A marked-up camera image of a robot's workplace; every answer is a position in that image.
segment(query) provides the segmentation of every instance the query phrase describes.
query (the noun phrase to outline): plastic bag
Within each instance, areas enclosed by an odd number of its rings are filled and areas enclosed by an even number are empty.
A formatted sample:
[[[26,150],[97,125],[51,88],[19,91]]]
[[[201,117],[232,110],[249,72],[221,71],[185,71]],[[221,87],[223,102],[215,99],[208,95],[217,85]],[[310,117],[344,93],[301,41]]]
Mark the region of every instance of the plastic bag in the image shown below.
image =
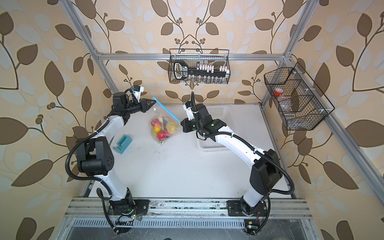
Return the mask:
[[[151,119],[151,136],[159,144],[164,144],[165,141],[172,137],[178,130],[182,128],[180,120],[171,113],[164,105],[156,100],[153,108],[155,109],[155,117]]]

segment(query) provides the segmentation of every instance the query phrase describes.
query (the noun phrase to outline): red apple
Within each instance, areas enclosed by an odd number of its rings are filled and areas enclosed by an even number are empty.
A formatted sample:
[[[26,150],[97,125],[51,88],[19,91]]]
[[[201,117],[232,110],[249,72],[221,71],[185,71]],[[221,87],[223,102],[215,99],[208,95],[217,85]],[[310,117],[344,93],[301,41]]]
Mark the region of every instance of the red apple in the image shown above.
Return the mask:
[[[167,137],[172,136],[172,134],[168,132],[168,129],[166,129],[166,135],[167,135]]]
[[[151,121],[151,126],[152,126],[152,127],[155,126],[156,123],[160,123],[160,124],[161,124],[161,122],[160,122],[157,118],[154,118],[154,119]]]
[[[160,141],[163,141],[166,138],[167,138],[167,134],[164,131],[160,131],[157,133],[157,139],[159,139]]]

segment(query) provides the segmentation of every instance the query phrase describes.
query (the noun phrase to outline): blue zipper seal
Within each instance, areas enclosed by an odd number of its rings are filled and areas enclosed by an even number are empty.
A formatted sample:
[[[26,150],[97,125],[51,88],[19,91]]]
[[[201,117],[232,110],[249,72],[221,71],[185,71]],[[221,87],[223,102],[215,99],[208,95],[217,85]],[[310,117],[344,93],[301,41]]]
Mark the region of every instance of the blue zipper seal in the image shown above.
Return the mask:
[[[167,111],[174,119],[176,119],[179,123],[181,122],[173,113],[171,113],[163,104],[159,102],[155,97],[152,97],[153,100],[156,100],[157,104],[160,105],[160,107],[164,108],[164,110]]]

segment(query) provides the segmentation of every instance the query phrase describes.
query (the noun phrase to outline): orange fruit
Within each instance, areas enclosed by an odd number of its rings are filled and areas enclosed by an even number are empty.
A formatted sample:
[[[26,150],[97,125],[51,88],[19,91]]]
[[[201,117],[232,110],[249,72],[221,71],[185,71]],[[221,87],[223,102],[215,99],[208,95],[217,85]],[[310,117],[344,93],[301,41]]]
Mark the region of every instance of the orange fruit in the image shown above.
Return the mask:
[[[160,127],[159,125],[155,125],[155,126],[153,127],[153,130],[154,130],[155,132],[160,132],[161,127]]]

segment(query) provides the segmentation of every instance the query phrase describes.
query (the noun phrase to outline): wallpaper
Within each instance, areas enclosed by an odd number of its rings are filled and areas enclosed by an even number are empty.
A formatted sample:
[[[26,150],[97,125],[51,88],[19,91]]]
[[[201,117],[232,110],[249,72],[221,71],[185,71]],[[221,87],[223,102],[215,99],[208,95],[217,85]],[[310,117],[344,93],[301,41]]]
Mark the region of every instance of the wallpaper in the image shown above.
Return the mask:
[[[73,0],[98,51],[283,53],[304,0]]]
[[[187,102],[195,93],[199,103],[258,103],[266,87],[263,75],[276,68],[273,61],[230,61],[231,77],[228,84],[170,83],[166,61],[116,61],[107,65],[120,91],[131,85],[144,87],[144,98],[153,96],[162,103]]]
[[[383,175],[384,2],[320,3],[293,59],[330,98],[338,119]]]
[[[320,0],[293,54],[381,174],[383,18],[383,1]],[[324,240],[381,239],[384,209],[326,123],[313,131],[286,131],[272,102],[266,112]]]
[[[0,1],[2,239],[53,238],[85,184],[66,174],[66,155],[110,111],[105,81],[57,2]],[[71,168],[79,173],[75,156]]]

